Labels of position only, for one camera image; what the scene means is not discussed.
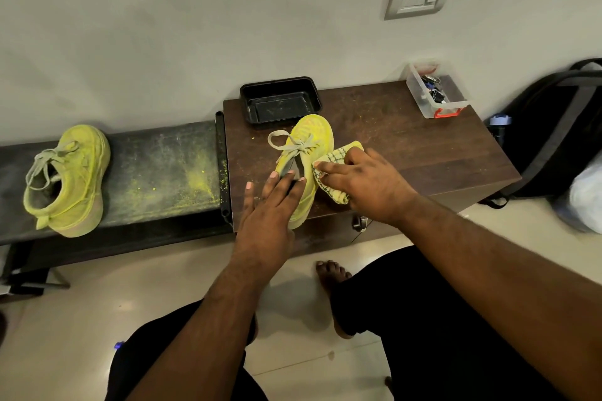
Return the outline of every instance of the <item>forearm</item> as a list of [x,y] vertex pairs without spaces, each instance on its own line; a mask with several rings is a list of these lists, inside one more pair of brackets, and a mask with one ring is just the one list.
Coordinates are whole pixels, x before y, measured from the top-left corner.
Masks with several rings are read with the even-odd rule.
[[399,230],[565,394],[602,397],[602,287],[416,196]]
[[230,399],[263,289],[254,273],[247,260],[230,262],[128,401]]

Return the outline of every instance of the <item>white wall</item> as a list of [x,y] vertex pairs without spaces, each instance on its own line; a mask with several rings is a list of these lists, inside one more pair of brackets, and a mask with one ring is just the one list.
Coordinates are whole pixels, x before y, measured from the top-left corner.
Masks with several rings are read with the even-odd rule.
[[448,0],[383,21],[387,0],[0,0],[0,143],[213,118],[244,83],[319,88],[452,61],[482,117],[541,74],[602,55],[602,0]]

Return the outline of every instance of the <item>wooden cabinet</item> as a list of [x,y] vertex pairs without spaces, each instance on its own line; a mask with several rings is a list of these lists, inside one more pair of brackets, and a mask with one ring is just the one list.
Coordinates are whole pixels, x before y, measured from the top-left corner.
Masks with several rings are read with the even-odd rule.
[[[332,127],[335,147],[358,140],[379,151],[423,195],[458,212],[520,179],[500,146],[471,107],[457,117],[425,119],[404,81],[320,91],[320,115]],[[246,181],[262,185],[279,152],[267,136],[279,128],[255,130],[238,100],[224,102],[226,150],[234,231]],[[353,241],[390,236],[397,230],[369,222],[358,233],[353,212],[318,191],[308,220],[296,230],[299,253],[342,247]]]

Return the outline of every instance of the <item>black backpack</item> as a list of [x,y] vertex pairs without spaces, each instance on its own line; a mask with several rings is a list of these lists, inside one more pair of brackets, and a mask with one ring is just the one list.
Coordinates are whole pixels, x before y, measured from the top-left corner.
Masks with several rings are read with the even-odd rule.
[[503,149],[523,178],[479,203],[561,195],[602,149],[602,59],[541,78],[504,113],[512,123]]

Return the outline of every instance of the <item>hand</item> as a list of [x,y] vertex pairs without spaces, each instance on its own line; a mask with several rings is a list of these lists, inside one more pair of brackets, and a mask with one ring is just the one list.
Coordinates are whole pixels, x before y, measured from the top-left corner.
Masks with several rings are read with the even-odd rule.
[[325,175],[324,185],[349,194],[351,207],[363,216],[395,226],[406,204],[418,193],[373,149],[352,147],[345,164],[320,162],[314,165]]
[[288,260],[294,243],[294,233],[288,229],[288,220],[294,213],[305,190],[305,178],[301,178],[287,191],[294,178],[289,172],[280,179],[273,171],[255,205],[255,187],[248,182],[245,203],[232,253],[233,260],[243,259],[254,266],[260,283],[267,285],[270,279]]

